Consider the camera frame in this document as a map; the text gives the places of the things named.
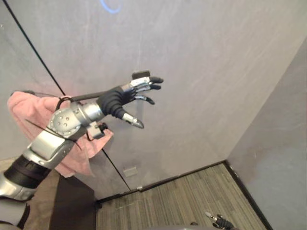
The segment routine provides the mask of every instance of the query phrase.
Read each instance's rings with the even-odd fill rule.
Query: gray corner wall
[[[276,230],[307,229],[307,42],[228,160]]]
[[[165,78],[162,90],[150,93],[155,106],[139,101],[126,106],[144,122],[144,130],[104,119],[115,133],[105,147],[115,166],[123,176],[125,169],[138,170],[125,178],[132,189],[226,159],[307,30],[306,0],[7,2],[66,94],[108,90],[129,81],[135,70],[149,69]],[[118,12],[110,13],[118,6]],[[13,51],[19,43],[26,45],[16,33],[21,40]],[[43,76],[39,63],[26,65],[32,75],[21,80],[21,67],[31,58],[12,57],[10,63],[17,65],[12,69],[2,59],[8,72],[3,75],[12,77],[1,86],[5,97],[5,90],[18,84],[35,81],[51,88],[33,78]],[[0,144],[8,140],[5,132],[11,136],[1,152],[9,152],[18,129],[4,127]],[[96,177],[79,178],[95,189],[97,198],[127,190],[102,153],[91,164]]]

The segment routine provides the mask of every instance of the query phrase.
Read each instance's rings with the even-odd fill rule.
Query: robot finger
[[[137,94],[135,96],[135,99],[136,100],[143,100],[143,101],[147,101],[149,104],[155,104],[153,99],[151,99],[150,97],[146,97],[144,95],[140,95],[140,94]]]
[[[123,121],[127,121],[129,124],[136,126],[137,128],[144,128],[144,124],[142,123],[142,121],[140,121],[136,117],[133,117],[124,109],[122,109],[121,113],[123,114],[121,118]]]

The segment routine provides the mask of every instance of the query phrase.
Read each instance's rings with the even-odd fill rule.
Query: robotic hand
[[[0,230],[8,226],[23,228],[30,212],[26,204],[38,185],[69,153],[78,138],[89,132],[95,139],[104,136],[100,121],[112,115],[138,128],[143,123],[123,109],[134,100],[148,101],[139,94],[151,89],[158,90],[163,79],[151,77],[149,71],[134,73],[128,84],[106,92],[72,97],[69,108],[56,110],[46,129],[27,147],[23,154],[5,171],[0,173]],[[97,98],[96,102],[80,104],[78,101]]]
[[[205,212],[205,214],[207,217],[214,220],[213,226],[215,226],[218,229],[238,230],[237,228],[234,227],[234,225],[231,222],[224,219],[223,216],[220,214],[217,214],[217,217],[215,217],[209,212]]]

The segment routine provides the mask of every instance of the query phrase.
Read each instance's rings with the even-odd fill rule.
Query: pink cloth
[[[29,93],[14,92],[8,99],[7,106],[22,132],[32,141],[42,130],[27,122],[26,119],[45,128],[58,101],[57,97],[40,98]],[[66,101],[62,103],[61,108],[68,107],[69,104],[70,102]],[[81,137],[77,141],[81,149],[74,145],[55,169],[65,177],[73,176],[76,172],[93,175],[89,158],[96,155],[113,136],[113,133],[108,129],[105,129],[104,133],[103,138],[93,141],[88,141],[86,135]]]

